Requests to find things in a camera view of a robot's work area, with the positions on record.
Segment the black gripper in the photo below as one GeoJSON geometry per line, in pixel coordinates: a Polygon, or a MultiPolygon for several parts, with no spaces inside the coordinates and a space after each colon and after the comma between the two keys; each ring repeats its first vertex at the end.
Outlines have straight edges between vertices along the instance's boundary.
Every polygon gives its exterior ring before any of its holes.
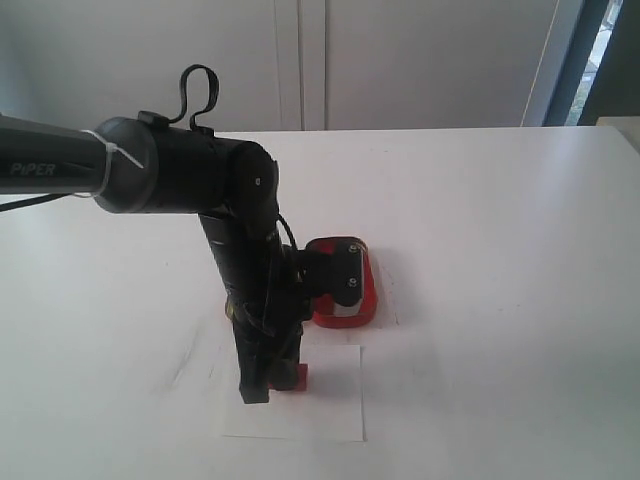
{"type": "Polygon", "coordinates": [[[311,318],[311,296],[289,274],[226,269],[222,281],[237,350],[240,395],[245,404],[268,403],[268,375],[269,382],[295,382],[303,323],[311,318]],[[284,346],[271,367],[272,345],[284,346]]]}

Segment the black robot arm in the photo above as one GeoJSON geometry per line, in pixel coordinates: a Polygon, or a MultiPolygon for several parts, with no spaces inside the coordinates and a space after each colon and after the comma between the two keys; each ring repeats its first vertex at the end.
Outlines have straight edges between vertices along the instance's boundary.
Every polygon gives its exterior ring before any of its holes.
{"type": "Polygon", "coordinates": [[[301,388],[302,324],[310,316],[277,224],[279,172],[259,144],[165,120],[105,121],[77,131],[3,117],[1,191],[10,208],[87,194],[114,214],[194,214],[227,293],[247,404],[301,388]]]}

